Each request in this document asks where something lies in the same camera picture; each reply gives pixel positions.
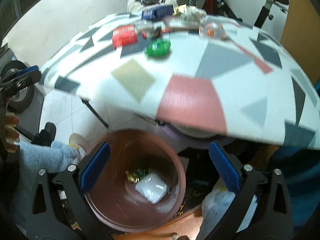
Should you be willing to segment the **person's left hand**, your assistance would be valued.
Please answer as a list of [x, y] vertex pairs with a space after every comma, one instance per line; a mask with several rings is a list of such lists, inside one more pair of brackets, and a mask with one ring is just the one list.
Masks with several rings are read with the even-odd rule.
[[15, 153], [18, 150], [16, 142], [20, 142], [20, 134], [15, 127], [20, 123], [18, 117], [13, 113], [7, 113], [5, 116], [5, 139], [7, 146], [5, 149], [8, 153]]

